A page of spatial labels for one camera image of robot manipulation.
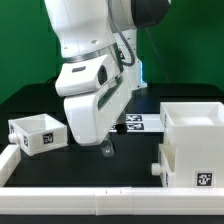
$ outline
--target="sticker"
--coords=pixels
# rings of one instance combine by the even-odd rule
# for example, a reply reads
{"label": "sticker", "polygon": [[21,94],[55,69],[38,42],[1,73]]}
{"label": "sticker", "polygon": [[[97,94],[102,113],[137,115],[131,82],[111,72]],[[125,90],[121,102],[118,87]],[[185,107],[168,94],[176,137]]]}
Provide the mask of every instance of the sticker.
{"label": "sticker", "polygon": [[143,123],[127,123],[127,128],[129,131],[145,130]]}
{"label": "sticker", "polygon": [[165,114],[165,119],[164,119],[164,126],[165,126],[165,128],[166,128],[166,125],[167,125],[167,116]]}
{"label": "sticker", "polygon": [[28,147],[29,146],[28,138],[26,136],[23,136],[23,139],[24,139],[24,145]]}
{"label": "sticker", "polygon": [[169,176],[167,172],[166,172],[166,187],[169,187]]}
{"label": "sticker", "polygon": [[44,142],[44,145],[53,143],[54,142],[54,134],[48,133],[48,134],[43,135],[43,142]]}
{"label": "sticker", "polygon": [[196,172],[197,187],[212,187],[213,173],[212,172]]}
{"label": "sticker", "polygon": [[126,121],[131,122],[142,121],[142,115],[127,115]]}
{"label": "sticker", "polygon": [[122,50],[119,48],[118,51],[119,51],[119,53],[120,53],[120,58],[121,58],[122,60],[125,60],[125,56],[124,56]]}
{"label": "sticker", "polygon": [[14,127],[12,125],[10,125],[10,133],[12,134],[14,132],[15,132]]}

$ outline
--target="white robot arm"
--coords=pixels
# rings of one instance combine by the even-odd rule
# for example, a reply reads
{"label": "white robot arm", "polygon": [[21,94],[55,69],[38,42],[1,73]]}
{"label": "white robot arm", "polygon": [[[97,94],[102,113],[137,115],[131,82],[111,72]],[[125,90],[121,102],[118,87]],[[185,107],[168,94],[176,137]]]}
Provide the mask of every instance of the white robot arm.
{"label": "white robot arm", "polygon": [[[66,97],[71,131],[80,145],[101,144],[131,98],[113,35],[119,32],[114,20],[122,30],[154,25],[167,11],[168,0],[45,0],[45,4],[67,59],[56,90]],[[143,15],[147,7],[163,15],[157,18],[149,11]]]}

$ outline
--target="cable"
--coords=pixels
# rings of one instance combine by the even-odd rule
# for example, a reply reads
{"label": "cable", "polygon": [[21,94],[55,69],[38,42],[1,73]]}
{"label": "cable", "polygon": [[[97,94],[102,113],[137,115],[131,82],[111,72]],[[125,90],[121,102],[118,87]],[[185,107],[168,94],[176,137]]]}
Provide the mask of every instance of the cable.
{"label": "cable", "polygon": [[112,21],[112,23],[113,23],[113,25],[114,25],[117,33],[120,35],[122,41],[124,42],[126,48],[129,51],[129,54],[131,56],[131,62],[130,63],[127,63],[127,62],[121,61],[122,62],[122,65],[131,67],[131,66],[133,66],[135,64],[135,55],[134,55],[134,53],[133,53],[133,51],[131,49],[130,44],[128,43],[127,39],[123,35],[120,27],[118,26],[118,24],[117,24],[117,22],[116,22],[116,20],[114,18],[113,7],[112,7],[112,0],[108,0],[108,8],[109,8],[109,15],[110,15],[111,21]]}
{"label": "cable", "polygon": [[163,75],[164,75],[164,77],[165,77],[165,79],[166,79],[166,82],[167,82],[167,83],[170,83],[170,78],[169,78],[169,76],[168,76],[168,74],[167,74],[167,72],[166,72],[165,65],[164,65],[164,63],[163,63],[162,57],[161,57],[161,55],[160,55],[160,53],[159,53],[159,50],[158,50],[158,48],[157,48],[157,46],[156,46],[156,44],[155,44],[155,41],[153,40],[153,37],[152,37],[152,35],[151,35],[149,29],[146,28],[145,30],[146,30],[146,33],[147,33],[147,35],[148,35],[148,38],[149,38],[149,40],[150,40],[150,42],[151,42],[151,44],[152,44],[153,50],[154,50],[154,52],[155,52],[155,54],[156,54],[156,56],[157,56],[157,59],[158,59],[158,61],[159,61],[159,63],[160,63],[160,66],[161,66],[161,68],[162,68],[162,70],[163,70]]}

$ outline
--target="white box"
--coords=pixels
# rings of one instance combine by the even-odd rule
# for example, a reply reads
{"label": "white box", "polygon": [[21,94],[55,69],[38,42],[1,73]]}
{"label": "white box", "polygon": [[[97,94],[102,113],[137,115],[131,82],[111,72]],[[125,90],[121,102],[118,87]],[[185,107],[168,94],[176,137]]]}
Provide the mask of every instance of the white box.
{"label": "white box", "polygon": [[164,187],[224,187],[222,103],[161,103]]}
{"label": "white box", "polygon": [[9,141],[29,156],[67,146],[67,127],[47,114],[9,120]]}

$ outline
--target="green background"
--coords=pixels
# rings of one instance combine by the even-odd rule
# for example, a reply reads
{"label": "green background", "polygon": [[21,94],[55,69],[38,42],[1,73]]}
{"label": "green background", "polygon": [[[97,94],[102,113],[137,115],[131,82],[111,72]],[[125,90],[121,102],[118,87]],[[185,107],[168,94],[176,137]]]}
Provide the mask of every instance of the green background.
{"label": "green background", "polygon": [[[224,90],[224,0],[173,0],[159,26],[138,32],[150,83],[210,83]],[[60,72],[60,46],[43,0],[0,0],[0,103]]]}

